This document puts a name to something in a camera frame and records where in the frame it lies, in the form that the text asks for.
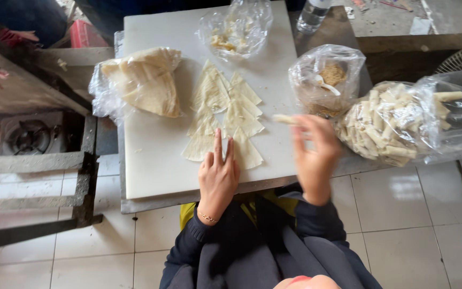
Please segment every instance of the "yellow cloth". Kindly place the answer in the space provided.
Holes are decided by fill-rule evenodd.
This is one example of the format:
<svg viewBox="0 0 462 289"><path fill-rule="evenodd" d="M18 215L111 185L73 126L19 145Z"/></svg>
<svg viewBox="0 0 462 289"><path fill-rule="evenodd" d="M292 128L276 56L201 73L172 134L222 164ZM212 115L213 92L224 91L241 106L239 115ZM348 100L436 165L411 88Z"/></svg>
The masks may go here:
<svg viewBox="0 0 462 289"><path fill-rule="evenodd" d="M254 225L256 225L256 204L254 202L254 194L260 194L265 199L271 201L272 203L283 209L289 215L295 216L295 206L297 206L297 203L299 201L286 197L278 198L276 194L274 194L274 189L234 195L233 200L240 203L240 207L247 215L247 217L249 217L249 219L254 223ZM179 226L181 227L181 230L183 230L188 220L190 220L190 218L194 216L195 207L196 203L188 203L181 205L179 213Z"/></svg>

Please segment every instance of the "dark sweater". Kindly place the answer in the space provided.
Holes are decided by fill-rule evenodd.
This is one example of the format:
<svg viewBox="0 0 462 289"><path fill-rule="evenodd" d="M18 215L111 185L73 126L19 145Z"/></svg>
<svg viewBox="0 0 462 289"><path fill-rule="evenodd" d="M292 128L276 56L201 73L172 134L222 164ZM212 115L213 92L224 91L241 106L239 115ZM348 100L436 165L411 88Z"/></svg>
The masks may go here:
<svg viewBox="0 0 462 289"><path fill-rule="evenodd" d="M342 289L381 288L350 250L334 205L310 205L301 192L298 183L276 189L300 200L295 218L256 195L257 227L234 201L212 227L196 207L167 256L160 289L272 289L299 275L326 275Z"/></svg>

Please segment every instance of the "hand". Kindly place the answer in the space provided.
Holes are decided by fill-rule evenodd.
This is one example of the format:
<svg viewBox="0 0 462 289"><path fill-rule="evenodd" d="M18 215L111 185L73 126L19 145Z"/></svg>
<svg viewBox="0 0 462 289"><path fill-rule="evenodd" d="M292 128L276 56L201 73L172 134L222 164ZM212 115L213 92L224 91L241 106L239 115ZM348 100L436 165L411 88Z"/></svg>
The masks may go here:
<svg viewBox="0 0 462 289"><path fill-rule="evenodd" d="M304 199L315 206L325 205L330 197L329 178L333 174L341 146L328 120L314 115L296 115L298 125L292 126L297 178ZM315 150L307 150L304 140L311 140Z"/></svg>
<svg viewBox="0 0 462 289"><path fill-rule="evenodd" d="M234 141L228 138L226 159L222 160L222 139L220 128L215 130L215 152L208 152L199 167L199 185L201 187L201 201L197 212L203 213L214 220L220 220L224 210L233 199L234 191L238 187L240 168L234 160ZM215 222L205 220L197 214L203 224L213 226Z"/></svg>

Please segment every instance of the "gas stove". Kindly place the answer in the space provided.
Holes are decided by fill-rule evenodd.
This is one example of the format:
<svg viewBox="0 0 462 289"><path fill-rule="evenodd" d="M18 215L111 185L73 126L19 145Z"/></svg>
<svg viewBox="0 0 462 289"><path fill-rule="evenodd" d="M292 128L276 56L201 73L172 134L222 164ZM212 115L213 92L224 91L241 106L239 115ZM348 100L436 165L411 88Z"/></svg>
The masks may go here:
<svg viewBox="0 0 462 289"><path fill-rule="evenodd" d="M0 155L67 151L63 112L14 116L1 120Z"/></svg>

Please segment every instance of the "metal table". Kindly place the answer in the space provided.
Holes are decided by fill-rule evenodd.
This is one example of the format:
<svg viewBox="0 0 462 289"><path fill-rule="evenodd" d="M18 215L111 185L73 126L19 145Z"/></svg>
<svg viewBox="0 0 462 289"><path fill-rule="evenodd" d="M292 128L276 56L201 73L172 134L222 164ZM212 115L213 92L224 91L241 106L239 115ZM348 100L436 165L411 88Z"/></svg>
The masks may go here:
<svg viewBox="0 0 462 289"><path fill-rule="evenodd" d="M299 17L300 11L289 12L288 16L292 24L292 32L294 35L295 48L297 56L301 56L312 48L323 44L337 44L349 46L359 49L359 45L354 36L351 23L347 19L347 15L343 6L331 7L329 13L325 17L322 25L313 35L304 35L297 31L295 23ZM119 43L118 38L122 35L116 35L116 44ZM372 88L372 81L368 74L367 68L363 66L360 73L360 88L359 95L366 94ZM170 207L200 199L199 190L191 190L177 192L165 195L157 195L144 197L140 199L126 199L126 158L124 146L124 127L118 126L118 141L119 141L119 159L120 159L120 176L121 176L121 212L130 214L140 211L152 210L163 207ZM338 167L333 176L348 175L359 172L372 171L381 168L390 167L389 165L381 165L362 158L351 150L345 148L344 155L338 162ZM263 181L243 182L238 185L237 193L247 193L263 189L270 189L284 186L297 181L297 176L287 176L273 178Z"/></svg>

